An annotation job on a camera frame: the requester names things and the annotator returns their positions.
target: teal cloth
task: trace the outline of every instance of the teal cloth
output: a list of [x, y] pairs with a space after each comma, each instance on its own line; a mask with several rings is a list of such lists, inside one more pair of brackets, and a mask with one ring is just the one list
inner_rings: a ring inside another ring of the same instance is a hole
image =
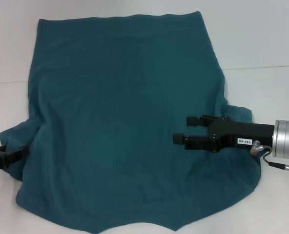
[[247, 150], [186, 151], [172, 133], [202, 114], [251, 121], [229, 106], [199, 12], [38, 24], [28, 83], [29, 119], [0, 133], [7, 150], [30, 146], [7, 171], [16, 202], [54, 223], [99, 233], [148, 222], [177, 230], [230, 207], [256, 187]]

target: crumpled fabric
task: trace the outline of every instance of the crumpled fabric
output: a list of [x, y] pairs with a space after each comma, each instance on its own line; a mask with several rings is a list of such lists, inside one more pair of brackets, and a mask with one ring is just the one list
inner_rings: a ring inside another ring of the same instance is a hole
[[148, 222], [177, 230], [256, 187], [247, 150], [186, 151], [172, 134], [206, 135], [186, 116], [228, 115], [224, 75], [200, 12], [41, 19], [28, 83], [29, 119], [0, 133], [30, 155], [7, 172], [18, 205], [91, 233]]

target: silver metal cylinder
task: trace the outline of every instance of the silver metal cylinder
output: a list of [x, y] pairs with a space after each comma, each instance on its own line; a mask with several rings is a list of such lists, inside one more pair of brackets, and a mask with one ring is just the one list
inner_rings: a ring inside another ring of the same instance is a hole
[[272, 155], [289, 159], [289, 121], [277, 120], [272, 138]]

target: cable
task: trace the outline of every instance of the cable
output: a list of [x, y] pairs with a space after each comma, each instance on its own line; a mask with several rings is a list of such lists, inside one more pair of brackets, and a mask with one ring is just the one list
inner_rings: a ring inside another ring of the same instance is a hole
[[270, 146], [268, 146], [268, 145], [264, 145], [263, 148], [264, 149], [269, 149], [269, 151], [264, 153], [264, 155], [263, 155], [263, 160], [269, 165], [269, 161], [266, 159], [266, 157], [271, 154], [272, 148]]
[[286, 164], [277, 163], [277, 162], [269, 162], [269, 161], [266, 159], [266, 157], [271, 154], [272, 148], [271, 148], [270, 146], [267, 146], [267, 145], [262, 145], [262, 147], [263, 147], [264, 149], [269, 149], [269, 151], [266, 152], [266, 153], [264, 153], [264, 155], [263, 155], [263, 160], [268, 164], [268, 166], [270, 166], [270, 167], [275, 167], [275, 168], [278, 168], [278, 169], [281, 169], [281, 170], [289, 170], [289, 166], [286, 165]]

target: white background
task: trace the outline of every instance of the white background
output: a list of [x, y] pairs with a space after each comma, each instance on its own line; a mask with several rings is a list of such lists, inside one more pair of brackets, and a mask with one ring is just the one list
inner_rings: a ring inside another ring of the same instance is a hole
[[[203, 15], [226, 76], [229, 103], [251, 109], [258, 123], [289, 120], [289, 0], [0, 0], [0, 132], [27, 119], [26, 81], [39, 19], [195, 11]], [[14, 197], [20, 184], [0, 171], [0, 234], [81, 233], [18, 207]], [[104, 233], [174, 232], [131, 224]], [[251, 195], [177, 233], [289, 233], [289, 172], [262, 162], [262, 178]]]

